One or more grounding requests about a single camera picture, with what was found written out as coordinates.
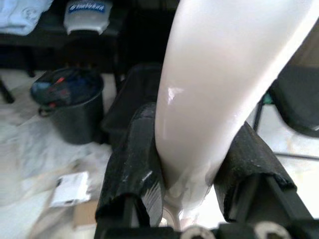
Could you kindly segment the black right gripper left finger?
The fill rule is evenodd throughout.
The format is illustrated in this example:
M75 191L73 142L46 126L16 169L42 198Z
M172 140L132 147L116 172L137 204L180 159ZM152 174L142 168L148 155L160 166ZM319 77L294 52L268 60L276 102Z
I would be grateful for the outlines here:
M118 212L126 196L135 199L149 226L158 226L163 214L165 186L155 144L156 104L138 108L127 133L114 149L105 171L95 218Z

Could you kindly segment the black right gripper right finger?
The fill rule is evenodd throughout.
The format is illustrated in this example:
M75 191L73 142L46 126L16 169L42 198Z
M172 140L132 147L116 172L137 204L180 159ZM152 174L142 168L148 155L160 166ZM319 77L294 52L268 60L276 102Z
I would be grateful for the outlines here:
M227 222L284 222L295 218L297 187L270 147L245 123L236 134L214 180Z

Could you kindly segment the beige long-handled dustpan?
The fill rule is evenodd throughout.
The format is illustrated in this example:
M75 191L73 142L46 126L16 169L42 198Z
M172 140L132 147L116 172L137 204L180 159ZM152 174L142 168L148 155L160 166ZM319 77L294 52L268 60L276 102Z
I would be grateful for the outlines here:
M192 224L233 138L319 18L319 0L180 0L155 138L165 217Z

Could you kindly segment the black chair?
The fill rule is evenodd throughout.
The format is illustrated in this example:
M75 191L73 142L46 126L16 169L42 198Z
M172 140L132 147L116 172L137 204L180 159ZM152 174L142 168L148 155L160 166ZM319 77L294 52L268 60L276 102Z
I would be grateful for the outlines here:
M135 111L148 102L156 102L162 64L146 63L132 67L120 91L101 122L105 143L117 147L125 136Z
M319 67L286 66L265 95L287 126L319 138Z

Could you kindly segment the white paper sheet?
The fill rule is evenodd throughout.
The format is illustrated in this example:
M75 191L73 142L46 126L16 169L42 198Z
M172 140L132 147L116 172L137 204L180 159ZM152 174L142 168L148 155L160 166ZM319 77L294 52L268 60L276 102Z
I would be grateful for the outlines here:
M88 188L89 172L62 175L57 180L50 207L68 207L87 202L91 199Z

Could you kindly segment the black plastic bucket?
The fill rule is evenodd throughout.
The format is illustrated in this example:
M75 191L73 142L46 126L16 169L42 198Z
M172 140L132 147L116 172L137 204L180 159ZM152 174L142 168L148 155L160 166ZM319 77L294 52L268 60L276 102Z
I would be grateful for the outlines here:
M103 89L99 94L87 102L73 106L49 107L41 106L37 102L34 102L38 105L39 116L42 118L49 118L63 140L75 145L88 144L93 142L98 135L99 124L104 115Z

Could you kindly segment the brown cardboard piece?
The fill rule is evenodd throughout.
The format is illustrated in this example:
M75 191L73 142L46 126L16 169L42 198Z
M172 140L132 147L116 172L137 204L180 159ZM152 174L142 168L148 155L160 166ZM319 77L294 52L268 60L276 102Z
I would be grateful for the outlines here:
M73 216L74 230L81 231L96 227L95 213L97 206L97 200L88 201L75 206Z

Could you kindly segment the mixed trash scraps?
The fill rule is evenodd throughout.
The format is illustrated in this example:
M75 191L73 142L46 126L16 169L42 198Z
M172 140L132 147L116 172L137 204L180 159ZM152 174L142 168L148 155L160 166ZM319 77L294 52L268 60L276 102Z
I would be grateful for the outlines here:
M94 71L64 68L42 75L32 84L30 94L41 106L64 107L87 102L103 86L101 76Z

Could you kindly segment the black table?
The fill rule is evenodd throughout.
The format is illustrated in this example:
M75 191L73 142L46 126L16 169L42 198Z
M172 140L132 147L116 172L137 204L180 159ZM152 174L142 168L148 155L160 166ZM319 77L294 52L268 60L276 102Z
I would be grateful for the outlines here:
M27 72L64 67L125 74L139 63L162 62L179 0L111 0L107 29L67 34L68 0L53 0L27 36L0 34L0 68Z

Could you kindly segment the white bag with blue print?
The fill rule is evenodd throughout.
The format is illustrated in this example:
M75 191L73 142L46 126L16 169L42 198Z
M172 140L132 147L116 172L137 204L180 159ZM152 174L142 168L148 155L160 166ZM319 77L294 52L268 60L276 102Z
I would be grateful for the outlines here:
M101 35L110 23L113 3L108 0L71 0L67 3L64 27L67 34L94 31Z

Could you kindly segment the light blue cloth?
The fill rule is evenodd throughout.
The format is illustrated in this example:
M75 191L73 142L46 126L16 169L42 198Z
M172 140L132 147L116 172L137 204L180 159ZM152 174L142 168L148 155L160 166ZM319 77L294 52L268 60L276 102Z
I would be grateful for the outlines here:
M0 33L26 36L54 0L0 0Z

